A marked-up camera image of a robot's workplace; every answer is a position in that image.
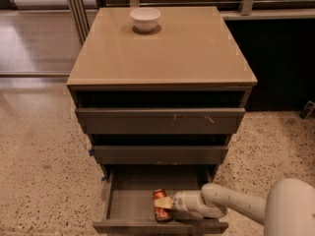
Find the white bowl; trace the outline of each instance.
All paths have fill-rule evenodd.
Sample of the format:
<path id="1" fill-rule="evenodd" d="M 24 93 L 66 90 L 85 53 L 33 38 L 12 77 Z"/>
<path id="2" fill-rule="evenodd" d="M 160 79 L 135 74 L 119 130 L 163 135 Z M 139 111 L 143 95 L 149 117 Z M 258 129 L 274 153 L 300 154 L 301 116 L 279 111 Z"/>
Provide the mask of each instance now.
<path id="1" fill-rule="evenodd" d="M 130 13 L 133 25 L 141 32 L 150 32 L 158 25 L 160 11 L 154 8 L 139 8 Z"/>

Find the terrazzo floor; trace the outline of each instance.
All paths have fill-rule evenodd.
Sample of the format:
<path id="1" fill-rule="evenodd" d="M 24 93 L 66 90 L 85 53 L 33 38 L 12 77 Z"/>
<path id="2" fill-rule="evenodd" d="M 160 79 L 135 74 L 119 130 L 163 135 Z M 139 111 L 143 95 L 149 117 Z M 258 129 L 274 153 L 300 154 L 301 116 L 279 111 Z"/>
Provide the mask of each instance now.
<path id="1" fill-rule="evenodd" d="M 70 71 L 80 46 L 69 15 L 57 16 L 25 13 L 12 18 L 10 26 L 27 25 L 15 31 L 20 33 L 17 38 L 8 30 L 9 23 L 0 20 L 0 39 L 9 43 L 8 48 L 0 45 L 0 70 L 58 67 Z M 24 21 L 23 17 L 33 18 Z M 38 31 L 33 32 L 28 24 L 39 24 L 35 26 Z M 40 24 L 46 24 L 48 32 L 42 33 Z M 69 30 L 68 35 L 61 30 L 54 34 L 55 28 Z M 10 45 L 9 35 L 16 45 L 27 44 L 21 62 L 14 60 L 21 49 Z M 48 46 L 47 53 L 37 53 L 42 59 L 28 56 L 34 54 L 32 48 L 36 51 L 32 41 Z M 60 48 L 70 48 L 71 55 L 58 50 L 62 45 Z M 97 235 L 93 221 L 102 218 L 106 183 L 100 181 L 102 172 L 89 157 L 90 144 L 77 122 L 65 84 L 61 79 L 0 78 L 1 236 Z M 301 120 L 296 112 L 246 113 L 215 182 L 264 198 L 282 178 L 294 177 L 315 186 L 314 145 L 314 117 Z M 263 235 L 261 225 L 235 211 L 230 210 L 221 221 L 229 223 L 224 236 Z"/>

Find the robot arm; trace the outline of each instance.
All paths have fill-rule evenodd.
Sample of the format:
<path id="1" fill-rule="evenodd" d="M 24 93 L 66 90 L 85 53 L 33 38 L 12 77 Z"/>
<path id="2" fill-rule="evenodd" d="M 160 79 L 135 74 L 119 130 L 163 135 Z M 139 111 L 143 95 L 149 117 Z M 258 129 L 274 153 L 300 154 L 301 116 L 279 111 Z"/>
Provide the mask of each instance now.
<path id="1" fill-rule="evenodd" d="M 217 184 L 201 191 L 180 191 L 155 200 L 156 207 L 220 218 L 229 207 L 265 226 L 265 236 L 311 236 L 315 232 L 315 189 L 297 179 L 276 183 L 268 198 L 242 194 Z"/>

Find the soda can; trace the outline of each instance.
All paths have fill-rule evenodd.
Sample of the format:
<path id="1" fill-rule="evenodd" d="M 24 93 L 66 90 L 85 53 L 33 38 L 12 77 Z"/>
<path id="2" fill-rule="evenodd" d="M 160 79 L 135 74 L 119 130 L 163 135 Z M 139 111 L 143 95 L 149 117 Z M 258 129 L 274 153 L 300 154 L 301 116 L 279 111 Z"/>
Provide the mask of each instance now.
<path id="1" fill-rule="evenodd" d="M 153 193 L 153 200 L 166 197 L 165 189 L 157 189 Z M 155 206 L 155 217 L 157 222 L 168 222 L 172 219 L 170 210 Z"/>

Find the gray drawer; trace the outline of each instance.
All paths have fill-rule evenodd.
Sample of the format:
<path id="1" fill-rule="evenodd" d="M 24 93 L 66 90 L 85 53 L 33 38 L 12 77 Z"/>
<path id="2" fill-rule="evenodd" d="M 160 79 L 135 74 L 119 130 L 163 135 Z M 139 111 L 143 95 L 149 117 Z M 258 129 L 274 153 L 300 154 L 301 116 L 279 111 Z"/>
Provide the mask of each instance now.
<path id="1" fill-rule="evenodd" d="M 228 148 L 206 146 L 94 146 L 98 164 L 220 164 Z"/>
<path id="2" fill-rule="evenodd" d="M 174 220 L 157 223 L 153 190 L 168 195 L 179 190 L 198 190 L 209 181 L 205 165 L 114 165 L 106 185 L 103 219 L 94 223 L 98 233 L 120 234 L 212 234 L 223 233 L 226 222 L 175 212 Z"/>
<path id="3" fill-rule="evenodd" d="M 234 134 L 243 108 L 78 108 L 86 134 Z"/>

